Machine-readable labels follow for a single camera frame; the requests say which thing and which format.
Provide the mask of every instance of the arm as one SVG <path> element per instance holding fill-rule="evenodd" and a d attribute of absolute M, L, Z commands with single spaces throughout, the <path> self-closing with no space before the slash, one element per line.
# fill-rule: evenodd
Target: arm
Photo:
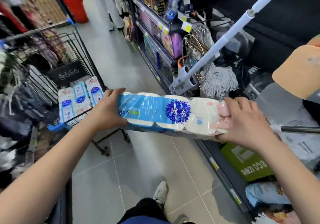
<path fill-rule="evenodd" d="M 231 129 L 218 136 L 259 153 L 273 170 L 284 193 L 304 224 L 320 222 L 320 182 L 285 143 L 272 132 L 255 102 L 225 98 L 232 117 Z"/>
<path fill-rule="evenodd" d="M 84 120 L 0 194 L 0 224 L 44 222 L 93 136 L 127 124 L 117 108 L 123 91 L 107 90 Z"/>

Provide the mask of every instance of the toilet paper pack in cart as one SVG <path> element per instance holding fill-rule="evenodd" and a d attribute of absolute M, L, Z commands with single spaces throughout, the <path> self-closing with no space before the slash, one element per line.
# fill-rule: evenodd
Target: toilet paper pack in cart
<path fill-rule="evenodd" d="M 124 92 L 118 111 L 128 120 L 128 130 L 207 140 L 226 133 L 231 123 L 225 102 L 209 98 Z"/>

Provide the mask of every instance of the person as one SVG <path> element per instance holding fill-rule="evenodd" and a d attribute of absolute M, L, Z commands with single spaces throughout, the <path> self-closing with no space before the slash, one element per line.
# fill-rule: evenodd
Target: person
<path fill-rule="evenodd" d="M 0 224 L 43 223 L 93 136 L 100 130 L 127 124 L 117 107 L 118 96 L 124 90 L 107 90 L 84 120 L 0 194 Z M 278 140 L 255 102 L 245 98 L 225 98 L 225 101 L 231 112 L 232 127 L 219 135 L 219 140 L 259 153 L 273 170 L 301 222 L 319 223 L 318 179 Z M 163 214 L 167 191 L 166 182 L 162 182 L 153 198 L 142 199 L 118 223 L 167 224 Z"/>
<path fill-rule="evenodd" d="M 114 27 L 112 22 L 116 25 L 117 29 L 121 31 L 124 28 L 124 22 L 119 15 L 116 6 L 117 0 L 94 0 L 99 11 L 100 18 L 103 23 L 108 27 L 109 31 L 113 31 Z"/>

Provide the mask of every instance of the red container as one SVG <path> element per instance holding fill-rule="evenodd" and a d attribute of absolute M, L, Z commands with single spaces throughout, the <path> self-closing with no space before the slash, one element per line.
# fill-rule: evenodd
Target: red container
<path fill-rule="evenodd" d="M 76 22 L 85 23 L 88 17 L 83 6 L 83 0 L 63 0 Z"/>

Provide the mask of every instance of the wire cart basket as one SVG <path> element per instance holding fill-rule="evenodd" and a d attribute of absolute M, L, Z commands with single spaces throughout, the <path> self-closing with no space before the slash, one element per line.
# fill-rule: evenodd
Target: wire cart basket
<path fill-rule="evenodd" d="M 58 34 L 51 30 L 69 24 L 73 25 L 74 31 Z M 80 81 L 84 82 L 96 76 L 102 91 L 106 90 L 90 54 L 70 18 L 49 27 L 7 37 L 0 40 L 0 47 L 14 56 L 18 62 L 15 66 L 25 78 L 25 82 L 35 92 L 34 96 L 40 97 L 50 105 L 52 114 L 46 116 L 46 119 L 48 128 L 52 131 L 59 131 L 63 128 L 71 129 L 83 120 L 91 110 L 89 109 L 66 122 L 60 123 L 59 89 L 73 86 Z M 38 61 L 40 56 L 48 60 L 48 63 L 44 65 L 41 61 Z M 99 141 L 92 140 L 92 143 L 102 155 L 109 156 L 110 149 L 108 147 L 102 149 L 99 143 L 120 130 L 124 140 L 130 143 L 128 134 L 121 128 L 114 130 Z"/>

